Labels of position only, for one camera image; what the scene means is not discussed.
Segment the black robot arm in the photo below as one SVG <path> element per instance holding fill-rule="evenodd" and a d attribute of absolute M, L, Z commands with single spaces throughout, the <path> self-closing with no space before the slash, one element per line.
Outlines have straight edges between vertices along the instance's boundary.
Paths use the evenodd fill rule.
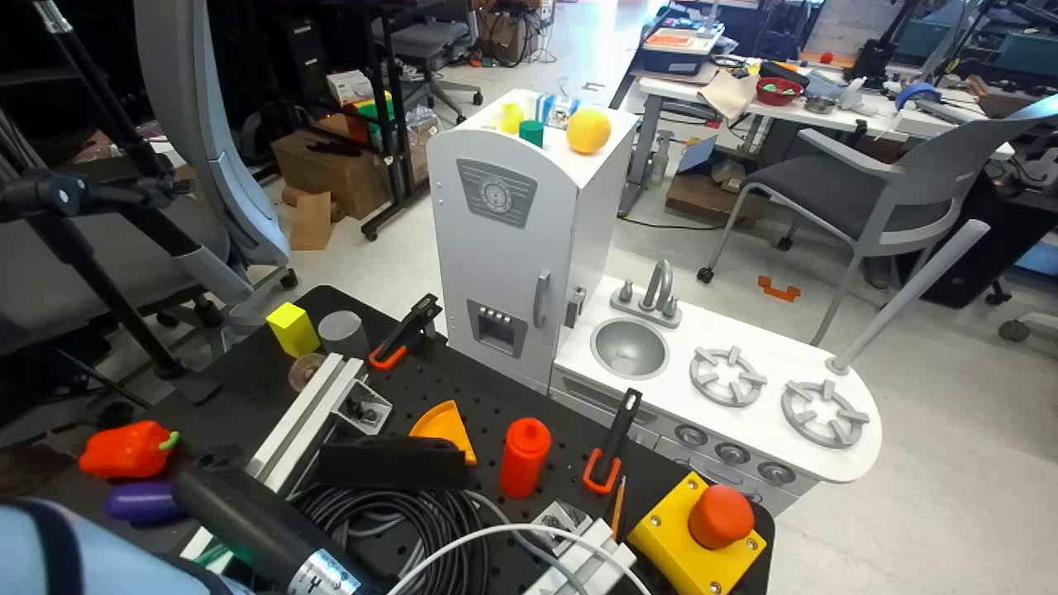
<path fill-rule="evenodd" d="M 189 468 L 174 500 L 285 595 L 372 595 L 372 580 L 318 524 L 241 468 Z"/>

